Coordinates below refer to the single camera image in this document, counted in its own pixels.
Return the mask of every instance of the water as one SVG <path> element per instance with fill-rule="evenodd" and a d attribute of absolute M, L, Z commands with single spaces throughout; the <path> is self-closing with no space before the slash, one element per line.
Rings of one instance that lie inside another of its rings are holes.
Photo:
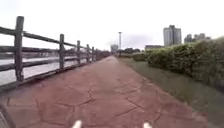
<path fill-rule="evenodd" d="M 23 62 L 30 62 L 30 61 L 41 61 L 41 60 L 48 60 L 48 59 L 57 59 L 58 57 L 51 57 L 51 58 L 34 58 L 34 59 L 23 59 Z M 3 64 L 9 64 L 9 63 L 14 63 L 13 59 L 8 59 L 8 60 L 0 60 L 0 65 Z M 65 62 L 65 67 L 68 66 L 72 66 L 77 64 L 76 61 L 66 61 Z M 56 70 L 59 68 L 59 63 L 55 62 L 55 63 L 51 63 L 51 64 L 44 64 L 44 65 L 38 65 L 38 66 L 32 66 L 32 67 L 27 67 L 27 68 L 23 68 L 23 73 L 24 73 L 24 77 L 28 78 L 34 75 L 38 75 L 41 73 L 45 73 L 45 72 L 49 72 L 52 70 Z M 0 72 L 0 86 L 10 83 L 10 82 L 14 82 L 16 81 L 16 77 L 15 77 L 15 70 L 8 70 L 8 71 L 3 71 Z"/>

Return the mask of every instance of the wooden fence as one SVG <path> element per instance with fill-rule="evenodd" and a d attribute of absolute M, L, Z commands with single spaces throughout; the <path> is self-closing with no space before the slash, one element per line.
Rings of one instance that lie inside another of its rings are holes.
<path fill-rule="evenodd" d="M 82 66 L 83 65 L 83 64 L 81 64 L 82 59 L 86 59 L 86 63 L 88 64 L 90 62 L 93 62 L 93 61 L 96 61 L 96 60 L 102 58 L 102 56 L 100 57 L 101 51 L 94 50 L 94 47 L 90 48 L 88 44 L 86 45 L 86 47 L 83 47 L 80 45 L 80 41 L 77 41 L 77 45 L 67 43 L 64 41 L 64 34 L 60 34 L 60 40 L 51 39 L 51 38 L 36 35 L 36 34 L 31 34 L 31 33 L 28 33 L 23 30 L 23 23 L 24 23 L 24 17 L 18 16 L 17 20 L 16 20 L 15 29 L 8 29 L 8 28 L 0 27 L 0 34 L 14 36 L 14 46 L 0 47 L 0 53 L 11 52 L 14 54 L 14 63 L 0 65 L 0 72 L 15 69 L 16 82 L 10 83 L 10 85 L 12 87 L 16 87 L 18 85 L 27 83 L 29 81 L 33 81 L 35 79 L 43 78 L 48 74 L 58 73 L 58 72 L 65 71 L 70 68 Z M 23 47 L 23 45 L 22 45 L 23 37 L 37 39 L 37 40 L 46 41 L 46 42 L 50 42 L 50 43 L 55 43 L 55 44 L 59 45 L 59 49 L 40 49 L 40 48 Z M 64 46 L 70 46 L 70 47 L 72 47 L 72 49 L 65 50 Z M 33 61 L 33 62 L 23 62 L 22 61 L 23 53 L 53 53 L 53 52 L 54 53 L 56 52 L 59 54 L 59 59 Z M 66 54 L 69 54 L 70 56 L 73 55 L 73 57 L 65 58 Z M 65 67 L 64 65 L 65 65 L 66 61 L 76 61 L 77 64 L 69 66 L 69 67 Z M 24 79 L 23 68 L 37 66 L 37 65 L 43 65 L 43 64 L 49 64 L 49 63 L 54 63 L 54 62 L 59 62 L 59 69 Z M 9 88 L 11 88 L 10 85 L 0 86 L 0 88 L 1 88 L 1 90 L 9 89 Z"/>

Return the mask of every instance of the shrub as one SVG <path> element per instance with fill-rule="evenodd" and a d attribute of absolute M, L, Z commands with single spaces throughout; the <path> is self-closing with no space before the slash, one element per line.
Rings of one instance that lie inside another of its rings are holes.
<path fill-rule="evenodd" d="M 147 51 L 147 62 L 224 89 L 224 40 L 153 49 Z"/>
<path fill-rule="evenodd" d="M 122 58 L 132 58 L 132 54 L 128 54 L 128 53 L 121 53 L 121 56 Z"/>
<path fill-rule="evenodd" d="M 146 55 L 144 52 L 134 53 L 132 57 L 135 61 L 146 61 Z"/>

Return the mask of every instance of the street lamp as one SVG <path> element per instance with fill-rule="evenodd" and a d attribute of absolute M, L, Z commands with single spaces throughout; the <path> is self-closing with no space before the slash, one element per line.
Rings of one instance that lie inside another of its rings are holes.
<path fill-rule="evenodd" d="M 121 34 L 122 32 L 118 32 L 119 34 L 119 57 L 121 57 Z"/>

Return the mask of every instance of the tall building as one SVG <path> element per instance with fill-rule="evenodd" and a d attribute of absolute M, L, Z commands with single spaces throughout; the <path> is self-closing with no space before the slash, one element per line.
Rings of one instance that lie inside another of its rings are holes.
<path fill-rule="evenodd" d="M 199 37 L 199 39 L 205 39 L 206 37 L 205 37 L 205 33 L 200 33 L 199 35 L 198 35 L 198 37 Z"/>
<path fill-rule="evenodd" d="M 193 38 L 191 34 L 188 34 L 185 38 L 184 38 L 184 43 L 188 43 L 188 42 L 193 42 Z"/>
<path fill-rule="evenodd" d="M 163 36 L 165 46 L 181 44 L 181 29 L 175 28 L 174 25 L 170 25 L 169 28 L 164 28 Z"/>
<path fill-rule="evenodd" d="M 111 51 L 113 54 L 117 53 L 118 50 L 119 50 L 119 46 L 118 46 L 117 44 L 112 44 L 112 45 L 110 46 L 110 51 Z"/>

